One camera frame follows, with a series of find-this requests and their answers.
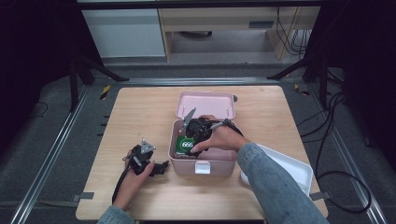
gray carpet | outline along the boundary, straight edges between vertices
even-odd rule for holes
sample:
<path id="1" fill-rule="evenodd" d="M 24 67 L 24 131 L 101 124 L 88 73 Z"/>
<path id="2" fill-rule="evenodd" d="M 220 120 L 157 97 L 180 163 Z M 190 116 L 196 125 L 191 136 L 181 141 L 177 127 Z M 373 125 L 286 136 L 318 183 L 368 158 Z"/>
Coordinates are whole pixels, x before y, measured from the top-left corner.
<path id="1" fill-rule="evenodd" d="M 283 65 L 241 64 L 211 66 L 130 66 L 110 67 L 124 77 L 261 77 L 271 76 L 282 70 Z M 301 81 L 304 69 L 286 77 L 278 85 L 285 92 L 290 110 L 296 124 L 318 112 L 312 95 L 302 95 L 294 89 L 294 82 L 300 83 L 301 89 L 307 89 Z M 70 201 L 72 195 L 83 191 L 94 156 L 99 147 L 101 136 L 105 130 L 102 123 L 111 113 L 118 90 L 123 87 L 113 80 L 96 73 L 96 81 L 90 87 L 87 101 L 84 104 L 76 124 L 64 144 L 50 176 L 42 189 L 39 201 Z M 105 100 L 100 100 L 103 87 L 111 84 Z M 336 86 L 329 86 L 331 94 L 339 91 Z M 47 153 L 57 133 L 61 130 L 70 106 L 68 78 L 62 78 L 47 85 L 40 102 L 48 105 L 43 116 L 29 119 L 15 137 L 9 149 L 9 155 L 1 161 L 0 167 L 0 202 L 17 202 L 22 199 Z M 32 117 L 45 110 L 43 104 L 37 104 Z M 340 104 L 335 112 L 335 125 L 366 178 L 369 187 L 378 200 L 389 223 L 396 223 L 396 174 L 391 170 L 381 151 L 367 147 L 364 136 L 357 121 L 350 112 L 348 105 Z M 300 134 L 307 133 L 323 122 L 321 116 L 300 125 Z M 303 138 L 303 141 L 321 138 L 323 131 Z M 319 142 L 305 143 L 305 150 L 314 166 L 318 155 Z M 328 138 L 320 157 L 319 173 L 331 170 L 345 170 L 331 138 Z M 349 178 L 329 176 L 319 182 L 323 190 L 329 191 L 333 199 L 350 209 L 360 209 L 361 201 L 352 187 Z M 371 223 L 367 214 L 346 213 L 331 203 L 328 220 L 331 223 Z M 0 223 L 8 223 L 16 206 L 0 208 Z M 82 222 L 75 217 L 76 208 L 38 206 L 35 207 L 26 223 L 90 223 Z"/>

green label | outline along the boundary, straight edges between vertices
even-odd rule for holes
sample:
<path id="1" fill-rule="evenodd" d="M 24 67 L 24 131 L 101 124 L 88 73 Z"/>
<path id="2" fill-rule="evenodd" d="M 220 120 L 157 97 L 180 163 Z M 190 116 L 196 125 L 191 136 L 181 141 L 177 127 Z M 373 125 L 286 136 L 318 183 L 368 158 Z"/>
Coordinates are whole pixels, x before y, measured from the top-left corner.
<path id="1" fill-rule="evenodd" d="M 190 151 L 194 146 L 194 139 L 188 138 L 186 136 L 178 136 L 176 142 L 176 154 L 185 154 L 187 151 Z"/>

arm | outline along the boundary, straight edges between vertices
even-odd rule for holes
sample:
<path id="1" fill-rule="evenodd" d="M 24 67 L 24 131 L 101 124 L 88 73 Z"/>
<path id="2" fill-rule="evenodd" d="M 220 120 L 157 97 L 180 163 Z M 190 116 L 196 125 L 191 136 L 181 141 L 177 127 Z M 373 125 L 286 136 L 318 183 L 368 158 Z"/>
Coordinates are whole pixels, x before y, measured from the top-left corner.
<path id="1" fill-rule="evenodd" d="M 202 118 L 214 119 L 213 116 Z M 244 136 L 228 127 L 218 127 L 191 152 L 209 147 L 238 152 L 238 164 L 247 175 L 269 223 L 328 223 L 291 175 Z"/>
<path id="2" fill-rule="evenodd" d="M 155 161 L 152 161 L 140 175 L 135 175 L 133 170 L 129 170 L 125 178 L 123 179 L 119 193 L 113 205 L 109 206 L 107 210 L 102 214 L 99 224 L 105 223 L 134 223 L 134 220 L 125 213 L 129 204 L 137 195 L 137 192 L 142 187 L 146 179 L 151 174 L 154 168 Z"/>

pink plastic container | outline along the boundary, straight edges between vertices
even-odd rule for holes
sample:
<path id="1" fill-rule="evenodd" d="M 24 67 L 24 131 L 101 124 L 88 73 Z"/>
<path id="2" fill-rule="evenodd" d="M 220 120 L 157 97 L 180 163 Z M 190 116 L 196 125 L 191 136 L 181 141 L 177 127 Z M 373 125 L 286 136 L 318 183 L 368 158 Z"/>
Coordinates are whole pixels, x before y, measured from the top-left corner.
<path id="1" fill-rule="evenodd" d="M 169 147 L 169 158 L 178 175 L 220 175 L 228 176 L 233 173 L 236 163 L 236 152 L 211 147 L 203 151 L 197 160 L 175 158 L 177 137 L 185 135 L 179 133 L 183 119 L 196 108 L 194 119 L 201 115 L 214 115 L 217 119 L 233 119 L 235 117 L 233 95 L 222 92 L 184 91 L 180 94 L 177 104 L 177 117 L 172 130 Z"/>

box handle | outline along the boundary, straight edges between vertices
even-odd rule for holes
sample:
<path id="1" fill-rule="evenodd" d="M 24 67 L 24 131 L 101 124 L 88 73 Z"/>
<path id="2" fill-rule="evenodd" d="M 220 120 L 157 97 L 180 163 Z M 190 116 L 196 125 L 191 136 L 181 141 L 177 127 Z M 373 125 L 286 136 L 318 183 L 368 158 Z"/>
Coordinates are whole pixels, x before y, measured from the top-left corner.
<path id="1" fill-rule="evenodd" d="M 210 162 L 197 161 L 195 163 L 195 173 L 197 175 L 210 175 Z"/>

